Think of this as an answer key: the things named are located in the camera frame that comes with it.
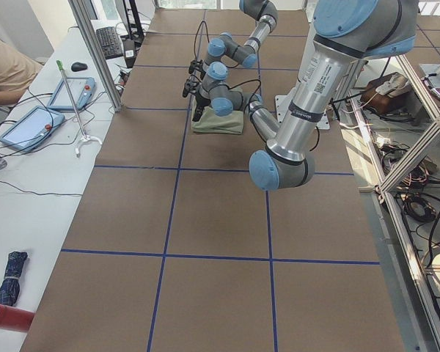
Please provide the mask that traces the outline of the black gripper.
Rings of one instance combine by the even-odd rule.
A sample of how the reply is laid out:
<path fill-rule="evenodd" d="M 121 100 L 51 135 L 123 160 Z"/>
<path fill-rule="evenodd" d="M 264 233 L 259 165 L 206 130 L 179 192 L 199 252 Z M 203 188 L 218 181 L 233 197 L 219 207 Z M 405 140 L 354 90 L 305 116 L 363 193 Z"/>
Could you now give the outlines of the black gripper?
<path fill-rule="evenodd" d="M 210 99 L 205 98 L 200 92 L 197 92 L 195 94 L 195 100 L 196 108 L 194 110 L 194 114 L 191 120 L 192 122 L 198 122 L 202 117 L 204 108 L 210 105 Z"/>
<path fill-rule="evenodd" d="M 203 79 L 207 68 L 208 66 L 204 62 L 192 62 L 190 64 L 190 74 L 199 73 L 200 78 Z"/>

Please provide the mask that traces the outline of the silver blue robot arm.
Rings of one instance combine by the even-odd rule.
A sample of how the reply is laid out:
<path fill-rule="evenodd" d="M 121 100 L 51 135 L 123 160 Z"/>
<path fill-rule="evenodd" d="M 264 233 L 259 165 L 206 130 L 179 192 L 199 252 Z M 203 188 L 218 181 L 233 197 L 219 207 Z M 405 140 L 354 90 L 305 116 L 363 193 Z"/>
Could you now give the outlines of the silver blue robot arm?
<path fill-rule="evenodd" d="M 201 80 L 186 80 L 184 95 L 196 101 L 194 121 L 205 108 L 217 116 L 244 112 L 265 141 L 265 147 L 249 159 L 249 174 L 263 190 L 294 188 L 307 183 L 314 173 L 308 140 L 351 63 L 409 52 L 416 39 L 416 1 L 319 1 L 313 14 L 314 51 L 304 76 L 295 86 L 285 118 L 275 120 L 254 93 L 233 91 L 227 85 L 227 56 L 243 67 L 257 62 L 265 38 L 275 30 L 278 12 L 271 1 L 242 1 L 240 9 L 257 25 L 243 44 L 228 33 L 212 39 L 204 59 L 193 61 L 189 70 Z"/>
<path fill-rule="evenodd" d="M 244 68 L 254 67 L 261 45 L 276 28 L 278 12 L 273 2 L 269 0 L 240 0 L 239 9 L 255 20 L 256 26 L 249 38 L 244 44 L 239 44 L 229 32 L 222 32 L 209 41 L 204 59 L 191 61 L 189 74 L 197 71 L 200 72 L 200 77 L 204 78 L 208 68 L 215 62 L 221 62 L 223 56 Z"/>

